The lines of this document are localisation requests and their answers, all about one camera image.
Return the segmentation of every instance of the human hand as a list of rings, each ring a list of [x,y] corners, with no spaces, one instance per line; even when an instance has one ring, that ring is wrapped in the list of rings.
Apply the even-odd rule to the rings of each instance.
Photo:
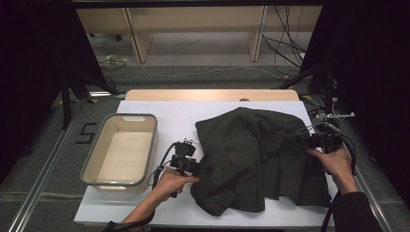
[[[183,176],[176,170],[165,168],[152,193],[155,193],[161,201],[166,201],[173,192],[181,193],[185,184],[198,181],[199,177]]]
[[[127,223],[148,218],[162,201],[169,198],[171,193],[175,191],[181,193],[186,183],[196,183],[198,181],[199,177],[183,176],[173,169],[166,168],[157,185],[122,222]]]
[[[330,154],[321,153],[316,149],[307,149],[307,152],[322,162],[323,168],[332,175],[341,194],[358,191],[351,170],[350,156],[344,148]]]

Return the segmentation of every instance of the black backdrop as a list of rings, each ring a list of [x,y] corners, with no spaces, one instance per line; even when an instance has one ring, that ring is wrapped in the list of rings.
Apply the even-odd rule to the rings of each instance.
[[[410,208],[410,2],[329,1],[302,66],[323,61],[366,146]],[[311,90],[323,87],[317,74]]]
[[[63,73],[78,69],[105,80],[75,9],[0,1],[0,51],[2,182],[30,149],[60,92]],[[72,77],[77,93],[88,94],[85,82]]]

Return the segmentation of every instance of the dark cloth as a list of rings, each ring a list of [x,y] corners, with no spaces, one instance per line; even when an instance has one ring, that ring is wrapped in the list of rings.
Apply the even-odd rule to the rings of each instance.
[[[201,181],[190,192],[210,215],[220,216],[227,208],[262,212],[264,197],[329,207],[320,161],[296,142],[296,131],[306,126],[300,118],[239,107],[195,126],[204,157]]]
[[[332,204],[336,232],[383,232],[363,192],[350,192]]]

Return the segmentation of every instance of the floor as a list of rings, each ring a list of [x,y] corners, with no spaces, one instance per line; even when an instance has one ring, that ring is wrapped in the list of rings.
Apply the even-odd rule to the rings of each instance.
[[[281,33],[267,34],[268,37],[275,39],[279,39],[280,35]],[[310,33],[299,33],[298,44],[307,47],[309,38]],[[90,37],[89,40],[99,61],[103,62],[108,55],[118,55],[124,58],[127,67],[140,66],[134,59],[130,38],[127,35],[123,35],[123,40],[120,42],[115,40],[115,35],[96,35],[94,38]],[[289,48],[283,46],[280,51],[286,53],[290,60],[296,62]],[[119,69],[118,72],[104,70],[104,74],[110,77],[112,83],[115,83],[118,88],[124,90],[157,88],[159,86],[162,88],[175,86],[266,88],[267,83],[272,83],[269,82],[272,80],[271,78],[283,79],[282,73],[292,75],[298,71],[294,66],[289,66],[289,62],[276,56],[265,43],[261,45],[258,61],[251,62],[245,36],[240,33],[157,35],[153,40],[149,56],[142,65],[145,70],[136,74],[141,76],[137,85],[131,83],[128,76],[124,76],[129,72],[121,70],[121,65],[102,63],[102,66],[108,70]],[[220,74],[223,77],[223,75],[232,75],[232,72],[238,76],[243,72],[249,72],[249,75],[258,76],[260,79],[244,80],[239,77],[241,81],[234,85],[232,82],[215,82],[214,85],[205,82],[207,78],[215,78],[211,75]],[[100,91],[92,86],[90,89],[91,91]],[[306,85],[304,83],[295,85],[295,89],[299,94],[304,94],[302,92],[306,90]],[[24,213],[22,207],[25,206],[25,200],[28,199],[28,196],[33,195],[33,191],[36,190],[34,186],[41,184],[39,177],[42,175],[45,176],[44,188],[37,189],[39,191],[38,202],[32,211],[28,211],[29,220],[21,223],[21,227],[25,228],[24,231],[101,230],[73,223],[73,216],[84,190],[78,178],[78,167],[82,160],[76,160],[75,156],[82,156],[81,154],[86,153],[89,149],[87,145],[76,144],[83,139],[77,134],[83,132],[81,131],[83,128],[80,126],[90,123],[90,120],[98,120],[104,114],[115,112],[119,100],[101,99],[100,103],[85,102],[81,106],[82,102],[75,102],[75,98],[73,98],[74,112],[76,110],[80,112],[75,118],[78,126],[73,129],[74,135],[71,136],[67,145],[68,149],[72,150],[65,151],[59,160],[52,162],[49,158],[58,152],[55,151],[55,144],[58,144],[61,136],[64,136],[61,131],[62,107],[60,99],[56,99],[50,117],[46,119],[42,131],[39,131],[39,136],[32,144],[33,153],[22,157],[7,180],[0,186],[0,208],[2,209],[0,212],[0,231],[7,231],[12,226],[14,217],[19,217],[18,213]],[[386,231],[408,231],[410,228],[409,209],[401,201],[377,164],[369,160],[369,153],[362,143],[360,132],[356,131],[355,126],[348,121],[342,122],[341,128],[356,143],[357,153],[360,154],[358,166],[361,176],[365,180],[360,184],[364,189],[369,189],[369,197],[375,202],[373,207],[380,209],[377,213],[378,216],[385,218],[388,222],[385,227]],[[44,174],[43,170],[45,163],[52,163],[49,166],[51,173],[48,176]],[[64,191],[55,192],[53,189],[63,189]],[[312,232],[319,230],[317,228],[300,228],[286,231]]]

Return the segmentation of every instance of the white table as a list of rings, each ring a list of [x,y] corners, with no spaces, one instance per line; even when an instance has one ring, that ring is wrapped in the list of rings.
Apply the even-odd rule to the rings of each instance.
[[[301,118],[307,126],[310,125],[310,119],[301,101],[122,101],[117,112],[151,113],[157,116],[159,142],[154,159],[154,165],[157,166],[173,142],[183,137],[197,140],[195,122],[219,116],[239,106],[292,114]],[[197,149],[193,157],[200,160],[203,155],[200,144],[195,147]],[[330,195],[334,196],[337,187],[329,176],[328,184]],[[107,224],[110,220],[121,221],[150,190],[148,188],[142,193],[106,192],[88,187],[74,221],[88,225]],[[322,207],[296,206],[286,197],[281,197],[279,201],[266,199],[265,206],[266,210],[262,213],[228,209],[221,217],[213,217],[196,205],[190,195],[190,185],[186,185],[177,198],[169,199],[157,208],[150,224],[219,228],[320,227],[327,212],[327,208]]]

